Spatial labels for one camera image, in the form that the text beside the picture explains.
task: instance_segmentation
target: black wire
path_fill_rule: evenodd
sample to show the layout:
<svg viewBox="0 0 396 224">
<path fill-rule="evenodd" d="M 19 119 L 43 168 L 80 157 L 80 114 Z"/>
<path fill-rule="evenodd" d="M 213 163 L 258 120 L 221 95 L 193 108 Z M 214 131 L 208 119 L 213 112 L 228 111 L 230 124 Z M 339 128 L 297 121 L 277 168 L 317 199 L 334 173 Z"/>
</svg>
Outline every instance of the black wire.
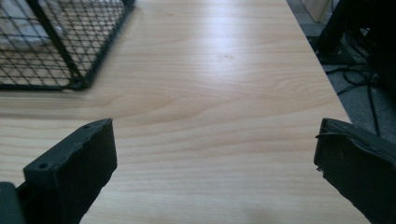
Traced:
<svg viewBox="0 0 396 224">
<path fill-rule="evenodd" d="M 349 91 L 352 91 L 358 87 L 362 87 L 362 86 L 367 86 L 367 95 L 368 95 L 368 99 L 369 99 L 369 103 L 370 103 L 370 109 L 372 112 L 372 116 L 373 116 L 373 121 L 374 121 L 374 126 L 375 126 L 375 132 L 378 136 L 381 137 L 381 132 L 380 132 L 380 128 L 379 128 L 379 123 L 378 123 L 378 116 L 376 114 L 376 110 L 375 110 L 375 102 L 374 102 L 374 97 L 373 97 L 373 93 L 372 93 L 372 88 L 373 85 L 375 84 L 375 75 L 374 75 L 374 71 L 372 69 L 368 69 L 365 72 L 369 72 L 370 74 L 364 74 L 362 70 L 357 70 L 357 69 L 352 69 L 352 67 L 354 66 L 360 66 L 360 65 L 367 65 L 367 64 L 352 64 L 349 65 L 348 67 L 343 67 L 343 68 L 336 68 L 333 69 L 331 71 L 326 71 L 327 75 L 330 74 L 334 74 L 337 72 L 342 72 L 343 73 L 343 78 L 344 80 L 350 84 L 350 86 L 344 88 L 343 90 L 337 92 L 337 95 L 340 96 L 344 93 L 347 93 Z M 352 74 L 352 73 L 356 73 L 358 74 L 362 80 L 361 81 L 354 81 L 352 80 L 348 74 Z"/>
</svg>

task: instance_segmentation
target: wood grain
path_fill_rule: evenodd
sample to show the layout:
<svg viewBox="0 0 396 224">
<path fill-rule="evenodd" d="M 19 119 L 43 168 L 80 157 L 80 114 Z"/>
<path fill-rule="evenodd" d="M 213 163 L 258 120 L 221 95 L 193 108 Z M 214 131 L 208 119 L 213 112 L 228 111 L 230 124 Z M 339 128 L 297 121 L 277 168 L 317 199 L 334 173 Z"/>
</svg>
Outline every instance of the wood grain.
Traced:
<svg viewBox="0 0 396 224">
<path fill-rule="evenodd" d="M 119 168 L 82 223 L 365 223 L 316 171 L 348 120 L 286 1 L 139 0 L 90 90 L 0 93 L 0 179 L 114 118 Z"/>
</svg>

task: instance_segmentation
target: wire cage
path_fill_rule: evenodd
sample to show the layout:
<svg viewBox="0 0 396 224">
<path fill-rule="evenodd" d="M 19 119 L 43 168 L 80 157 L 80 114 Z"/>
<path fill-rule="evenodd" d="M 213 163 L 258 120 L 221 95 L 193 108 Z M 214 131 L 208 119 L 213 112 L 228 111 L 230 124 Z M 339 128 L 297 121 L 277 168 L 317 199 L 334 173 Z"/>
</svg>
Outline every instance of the wire cage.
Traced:
<svg viewBox="0 0 396 224">
<path fill-rule="evenodd" d="M 134 0 L 0 0 L 0 89 L 91 86 Z"/>
</svg>

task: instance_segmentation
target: black plastic part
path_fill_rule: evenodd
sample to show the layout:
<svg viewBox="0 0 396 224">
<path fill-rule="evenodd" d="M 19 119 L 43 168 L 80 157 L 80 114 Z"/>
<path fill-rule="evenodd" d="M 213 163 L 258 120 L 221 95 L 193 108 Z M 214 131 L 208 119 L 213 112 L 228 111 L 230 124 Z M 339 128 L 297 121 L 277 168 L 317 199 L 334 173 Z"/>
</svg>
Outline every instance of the black plastic part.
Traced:
<svg viewBox="0 0 396 224">
<path fill-rule="evenodd" d="M 320 52 L 335 51 L 343 37 L 347 16 L 361 0 L 341 0 L 315 45 Z"/>
<path fill-rule="evenodd" d="M 320 51 L 317 49 L 317 36 L 307 36 L 306 37 L 317 55 L 321 64 L 354 64 L 355 60 L 352 58 L 347 49 L 339 44 L 335 49 L 331 51 Z"/>
<path fill-rule="evenodd" d="M 0 223 L 24 224 L 25 220 L 18 200 L 15 186 L 11 183 L 0 182 Z"/>
<path fill-rule="evenodd" d="M 27 224 L 79 223 L 116 168 L 112 119 L 84 125 L 28 164 L 16 192 L 0 185 L 0 215 L 8 211 Z M 0 223 L 23 223 L 11 219 L 0 216 Z"/>
<path fill-rule="evenodd" d="M 396 223 L 396 146 L 352 124 L 324 119 L 315 165 L 372 223 Z"/>
</svg>

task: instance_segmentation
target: black wire mesh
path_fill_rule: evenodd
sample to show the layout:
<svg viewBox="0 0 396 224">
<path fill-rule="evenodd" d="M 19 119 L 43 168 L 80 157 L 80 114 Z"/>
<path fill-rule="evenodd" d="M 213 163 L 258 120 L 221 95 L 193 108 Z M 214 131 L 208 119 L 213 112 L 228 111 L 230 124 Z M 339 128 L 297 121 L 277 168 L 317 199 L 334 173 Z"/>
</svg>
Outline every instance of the black wire mesh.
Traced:
<svg viewBox="0 0 396 224">
<path fill-rule="evenodd" d="M 90 86 L 134 0 L 0 0 L 0 89 Z"/>
</svg>

